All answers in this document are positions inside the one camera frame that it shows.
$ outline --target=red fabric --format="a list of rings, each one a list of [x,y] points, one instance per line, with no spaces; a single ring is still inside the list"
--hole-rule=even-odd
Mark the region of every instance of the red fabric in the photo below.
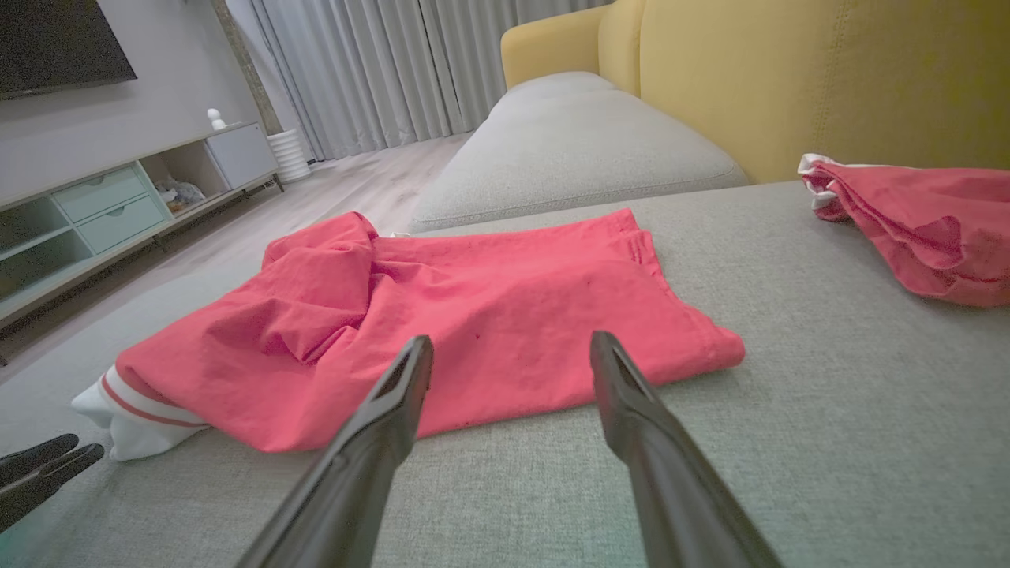
[[[909,291],[949,302],[1010,304],[1010,172],[813,163],[804,180],[837,199]]]
[[[670,290],[628,210],[443,239],[381,239],[348,213],[271,244],[262,272],[116,369],[280,452],[324,446],[415,335],[435,348],[420,436],[591,402],[594,329],[656,383],[743,358],[739,338]]]

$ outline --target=sofa cushion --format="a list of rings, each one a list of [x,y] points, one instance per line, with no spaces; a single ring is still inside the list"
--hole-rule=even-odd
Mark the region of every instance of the sofa cushion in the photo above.
[[[421,194],[411,230],[746,183],[715,145],[587,75],[506,94]]]
[[[569,71],[537,77],[525,83],[520,83],[508,90],[494,108],[495,111],[509,108],[522,108],[524,105],[537,103],[545,99],[567,97],[592,91],[613,91],[617,89],[610,81],[595,73],[586,71]]]
[[[734,369],[660,395],[786,566],[997,566],[1010,534],[1010,309],[912,296],[799,183],[694,192],[454,227],[519,230],[630,207],[673,290],[743,338]],[[106,433],[68,401],[119,350],[255,263],[127,302],[0,384],[0,455]],[[102,460],[0,536],[0,566],[233,566],[311,463],[211,430]],[[373,566],[645,565],[627,468],[595,406],[419,440]]]

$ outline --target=television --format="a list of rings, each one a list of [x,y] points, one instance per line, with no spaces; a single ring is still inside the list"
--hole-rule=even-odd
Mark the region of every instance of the television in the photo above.
[[[136,79],[96,0],[0,7],[0,99]]]

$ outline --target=yellow cushion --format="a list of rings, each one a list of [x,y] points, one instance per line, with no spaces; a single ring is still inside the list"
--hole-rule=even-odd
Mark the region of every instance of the yellow cushion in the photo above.
[[[617,0],[600,21],[600,76],[638,96],[638,37],[645,0]]]
[[[610,6],[600,6],[513,27],[502,35],[505,85],[565,71],[598,73],[597,35]]]
[[[640,88],[754,183],[804,152],[1010,168],[1006,0],[648,0]]]

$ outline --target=sofa armrest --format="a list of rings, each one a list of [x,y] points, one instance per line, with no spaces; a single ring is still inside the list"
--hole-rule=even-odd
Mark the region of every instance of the sofa armrest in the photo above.
[[[502,35],[505,85],[565,71],[599,73],[597,35],[610,6],[517,25]]]

